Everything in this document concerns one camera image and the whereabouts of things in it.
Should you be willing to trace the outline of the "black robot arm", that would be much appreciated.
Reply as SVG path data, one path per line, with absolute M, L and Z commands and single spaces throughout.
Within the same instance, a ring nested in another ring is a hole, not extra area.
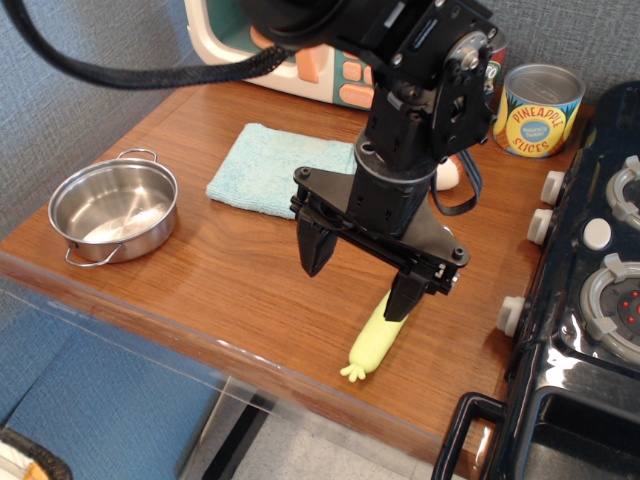
M 341 239 L 394 266 L 389 321 L 404 319 L 427 294 L 448 293 L 469 253 L 438 216 L 475 203 L 441 204 L 437 169 L 457 155 L 473 189 L 482 187 L 469 150 L 495 121 L 485 96 L 496 32 L 490 12 L 475 1 L 245 1 L 242 9 L 280 47 L 329 45 L 372 71 L 355 173 L 295 172 L 291 208 L 304 270 L 317 274 Z

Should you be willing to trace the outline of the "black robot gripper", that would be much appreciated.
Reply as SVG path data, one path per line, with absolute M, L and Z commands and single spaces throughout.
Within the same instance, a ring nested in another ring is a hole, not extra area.
M 343 239 L 393 266 L 397 275 L 384 310 L 402 321 L 424 294 L 448 294 L 466 266 L 466 248 L 435 218 L 464 214 L 470 201 L 444 205 L 435 190 L 442 161 L 393 171 L 368 143 L 355 148 L 356 171 L 340 174 L 301 167 L 291 209 L 303 270 L 316 276 Z

